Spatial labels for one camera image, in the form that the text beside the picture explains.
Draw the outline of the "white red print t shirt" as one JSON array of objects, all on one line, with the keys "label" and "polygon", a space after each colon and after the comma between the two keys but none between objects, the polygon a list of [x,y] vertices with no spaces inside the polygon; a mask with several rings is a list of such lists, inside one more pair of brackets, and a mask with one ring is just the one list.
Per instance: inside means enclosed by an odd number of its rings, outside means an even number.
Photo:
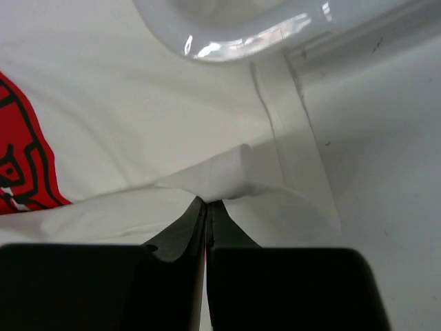
[{"label": "white red print t shirt", "polygon": [[262,245],[341,233],[283,56],[191,63],[131,1],[2,1],[1,242],[140,243],[196,197]]}]

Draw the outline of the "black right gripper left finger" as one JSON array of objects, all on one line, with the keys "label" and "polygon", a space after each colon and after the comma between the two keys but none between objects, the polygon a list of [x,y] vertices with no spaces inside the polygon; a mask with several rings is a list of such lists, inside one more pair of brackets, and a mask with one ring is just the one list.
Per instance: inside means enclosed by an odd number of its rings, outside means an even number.
[{"label": "black right gripper left finger", "polygon": [[2,330],[198,330],[206,204],[139,245],[1,248]]}]

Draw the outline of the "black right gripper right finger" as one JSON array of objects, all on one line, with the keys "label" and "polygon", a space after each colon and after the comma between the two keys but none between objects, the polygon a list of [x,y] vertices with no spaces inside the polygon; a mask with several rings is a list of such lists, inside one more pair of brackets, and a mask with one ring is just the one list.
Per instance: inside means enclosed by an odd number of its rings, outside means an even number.
[{"label": "black right gripper right finger", "polygon": [[389,330],[373,272],[348,248],[263,248],[217,201],[207,214],[214,330]]}]

